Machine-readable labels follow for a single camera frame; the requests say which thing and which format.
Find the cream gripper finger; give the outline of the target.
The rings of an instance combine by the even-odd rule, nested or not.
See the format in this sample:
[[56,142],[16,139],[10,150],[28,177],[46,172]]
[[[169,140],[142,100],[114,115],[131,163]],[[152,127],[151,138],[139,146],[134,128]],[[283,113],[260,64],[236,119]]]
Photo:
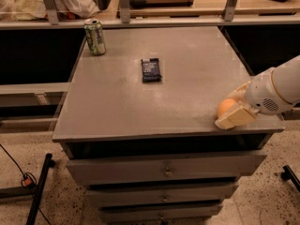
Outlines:
[[254,122],[256,114],[242,105],[233,104],[231,107],[217,110],[215,125],[221,129],[230,129]]
[[235,90],[231,91],[231,93],[228,95],[229,98],[233,98],[235,100],[244,100],[245,99],[245,93],[247,91],[247,88],[249,86],[249,82],[245,82]]

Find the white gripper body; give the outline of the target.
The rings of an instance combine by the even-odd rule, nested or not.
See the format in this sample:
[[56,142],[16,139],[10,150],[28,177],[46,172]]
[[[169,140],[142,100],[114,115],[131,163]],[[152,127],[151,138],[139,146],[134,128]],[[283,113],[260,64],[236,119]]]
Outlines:
[[274,68],[255,76],[248,84],[245,99],[246,102],[262,114],[273,115],[286,112],[293,106],[283,100],[272,81]]

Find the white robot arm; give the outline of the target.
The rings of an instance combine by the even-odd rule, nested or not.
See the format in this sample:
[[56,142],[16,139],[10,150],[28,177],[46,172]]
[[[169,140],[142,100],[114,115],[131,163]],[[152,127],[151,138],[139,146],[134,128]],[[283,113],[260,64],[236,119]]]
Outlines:
[[259,113],[284,113],[299,102],[300,59],[296,56],[233,90],[218,105],[215,125],[221,129],[247,125],[254,122]]

